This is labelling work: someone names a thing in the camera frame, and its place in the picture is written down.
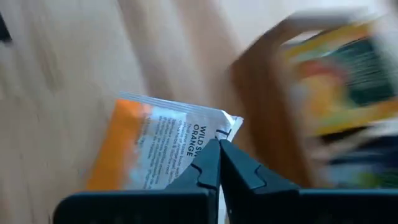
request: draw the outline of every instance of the light wooden surface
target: light wooden surface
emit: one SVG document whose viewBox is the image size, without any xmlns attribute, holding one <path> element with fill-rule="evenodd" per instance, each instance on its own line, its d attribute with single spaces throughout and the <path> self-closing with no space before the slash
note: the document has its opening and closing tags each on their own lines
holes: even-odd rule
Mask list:
<svg viewBox="0 0 398 224">
<path fill-rule="evenodd" d="M 1 0 L 0 223 L 49 223 L 83 187 L 121 90 L 241 114 L 228 65 L 313 2 Z"/>
</svg>

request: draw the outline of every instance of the wooden table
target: wooden table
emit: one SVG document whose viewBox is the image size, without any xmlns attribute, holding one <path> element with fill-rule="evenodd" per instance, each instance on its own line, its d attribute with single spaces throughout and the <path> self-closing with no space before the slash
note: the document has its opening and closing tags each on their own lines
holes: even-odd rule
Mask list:
<svg viewBox="0 0 398 224">
<path fill-rule="evenodd" d="M 228 65 L 313 2 L 0 1 L 0 223 L 50 223 L 83 187 L 121 90 L 241 114 Z"/>
</svg>

